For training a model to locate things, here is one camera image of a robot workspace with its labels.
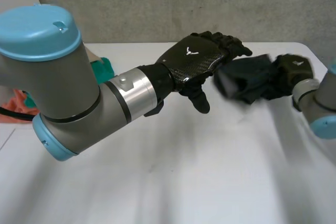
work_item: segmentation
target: white logo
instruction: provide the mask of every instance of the white logo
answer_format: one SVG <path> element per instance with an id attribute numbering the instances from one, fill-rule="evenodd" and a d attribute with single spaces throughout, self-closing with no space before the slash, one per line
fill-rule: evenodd
<path id="1" fill-rule="evenodd" d="M 190 52 L 189 47 L 187 47 L 187 55 L 198 55 L 198 52 Z"/>
<path id="2" fill-rule="evenodd" d="M 300 66 L 303 64 L 303 61 L 302 62 L 297 62 L 297 61 L 293 61 L 293 64 L 297 65 L 297 66 Z"/>

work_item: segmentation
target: black cable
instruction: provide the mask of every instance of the black cable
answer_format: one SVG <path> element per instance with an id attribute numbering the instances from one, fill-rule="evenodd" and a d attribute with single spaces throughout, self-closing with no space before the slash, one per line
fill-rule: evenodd
<path id="1" fill-rule="evenodd" d="M 32 121 L 33 118 L 34 118 L 34 115 L 25 114 L 25 113 L 19 113 L 19 112 L 14 112 L 14 111 L 5 109 L 3 107 L 0 107 L 0 114 L 1 115 L 6 115 L 6 116 L 10 116 L 12 118 L 24 120 L 24 121 Z"/>

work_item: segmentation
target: robotic hand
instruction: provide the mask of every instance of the robotic hand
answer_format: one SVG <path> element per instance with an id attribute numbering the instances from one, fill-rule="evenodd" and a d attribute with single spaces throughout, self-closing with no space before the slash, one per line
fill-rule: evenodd
<path id="1" fill-rule="evenodd" d="M 158 61 L 97 85 L 72 15 L 50 5 L 0 15 L 0 85 L 29 92 L 40 114 L 33 128 L 64 161 L 142 115 L 158 113 L 171 92 L 209 112 L 202 84 L 216 68 L 252 52 L 220 33 L 191 34 Z"/>
<path id="2" fill-rule="evenodd" d="M 230 62 L 242 55 L 251 56 L 252 52 L 244 47 L 239 39 L 206 31 L 185 37 L 165 52 L 156 64 L 139 67 L 139 69 L 150 76 L 151 72 L 167 72 L 162 70 L 162 66 L 160 67 L 164 65 L 173 81 L 172 91 L 188 97 L 195 109 L 206 114 L 210 110 L 206 95 L 202 91 L 206 78 L 212 76 L 220 64 Z M 157 107 L 145 116 L 159 113 L 162 107 L 163 99 L 160 97 Z"/>
<path id="3" fill-rule="evenodd" d="M 313 133 L 323 139 L 336 138 L 336 65 L 333 64 L 321 84 L 314 79 L 307 58 L 281 55 L 272 64 L 272 94 L 293 95 L 293 106 L 302 112 Z"/>

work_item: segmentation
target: white table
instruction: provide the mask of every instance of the white table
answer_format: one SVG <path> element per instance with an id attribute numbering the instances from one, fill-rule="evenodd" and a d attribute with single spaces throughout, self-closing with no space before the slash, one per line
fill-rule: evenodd
<path id="1" fill-rule="evenodd" d="M 87 46 L 121 73 L 172 45 Z M 327 70 L 302 44 L 246 45 L 309 57 L 319 79 Z M 0 223 L 336 223 L 336 169 L 290 99 L 237 104 L 211 80 L 204 91 L 209 114 L 171 94 L 159 115 L 63 163 L 30 125 L 0 125 Z"/>

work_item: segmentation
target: light blue joint cap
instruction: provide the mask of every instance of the light blue joint cap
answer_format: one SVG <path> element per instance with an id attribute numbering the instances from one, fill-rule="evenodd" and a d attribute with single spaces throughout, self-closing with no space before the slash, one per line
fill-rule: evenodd
<path id="1" fill-rule="evenodd" d="M 330 68 L 329 68 L 329 72 L 336 74 L 336 59 L 332 62 Z"/>
<path id="2" fill-rule="evenodd" d="M 47 61 L 73 52 L 81 34 L 73 16 L 52 5 L 22 6 L 0 14 L 0 54 L 21 61 Z"/>
<path id="3" fill-rule="evenodd" d="M 319 118 L 310 124 L 310 128 L 319 138 L 336 138 L 336 115 Z"/>
<path id="4" fill-rule="evenodd" d="M 44 125 L 41 115 L 38 114 L 33 119 L 33 128 L 41 143 L 47 149 L 47 151 L 57 160 L 65 161 L 73 156 L 77 156 L 76 153 L 65 148 L 47 129 Z"/>

